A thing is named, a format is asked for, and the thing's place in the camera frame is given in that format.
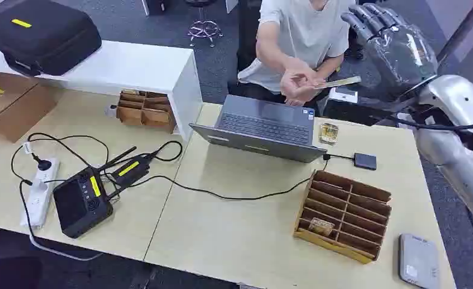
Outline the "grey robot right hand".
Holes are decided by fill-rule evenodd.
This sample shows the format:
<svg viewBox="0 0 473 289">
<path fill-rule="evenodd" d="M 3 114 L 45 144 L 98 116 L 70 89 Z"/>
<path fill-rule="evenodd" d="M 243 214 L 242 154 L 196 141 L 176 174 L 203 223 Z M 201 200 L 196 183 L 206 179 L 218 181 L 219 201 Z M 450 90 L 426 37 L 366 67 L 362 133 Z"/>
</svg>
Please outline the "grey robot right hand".
<svg viewBox="0 0 473 289">
<path fill-rule="evenodd" d="M 374 86 L 353 85 L 360 96 L 394 102 L 437 77 L 434 50 L 396 11 L 373 3 L 351 5 L 341 19 L 357 34 L 380 76 Z"/>
</svg>

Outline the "person's right hand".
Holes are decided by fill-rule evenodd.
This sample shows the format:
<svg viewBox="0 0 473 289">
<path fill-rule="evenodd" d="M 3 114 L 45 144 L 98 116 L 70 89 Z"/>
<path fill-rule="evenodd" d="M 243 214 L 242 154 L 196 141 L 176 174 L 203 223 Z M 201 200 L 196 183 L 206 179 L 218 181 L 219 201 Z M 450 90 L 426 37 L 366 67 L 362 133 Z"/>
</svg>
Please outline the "person's right hand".
<svg viewBox="0 0 473 289">
<path fill-rule="evenodd" d="M 291 89 L 304 86 L 317 87 L 319 83 L 317 72 L 304 61 L 298 58 L 288 58 L 280 81 L 280 89 L 283 95 Z"/>
</svg>

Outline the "person's left hand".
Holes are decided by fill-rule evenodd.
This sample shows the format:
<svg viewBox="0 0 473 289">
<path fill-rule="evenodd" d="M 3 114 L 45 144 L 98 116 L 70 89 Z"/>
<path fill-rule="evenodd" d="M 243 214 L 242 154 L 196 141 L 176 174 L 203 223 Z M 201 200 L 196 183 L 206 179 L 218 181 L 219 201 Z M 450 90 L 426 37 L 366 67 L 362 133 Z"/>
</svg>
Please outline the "person's left hand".
<svg viewBox="0 0 473 289">
<path fill-rule="evenodd" d="M 323 89 L 317 89 L 312 86 L 297 87 L 284 93 L 286 97 L 285 103 L 290 106 L 301 107 L 307 102 L 314 100 L 322 91 Z"/>
</svg>

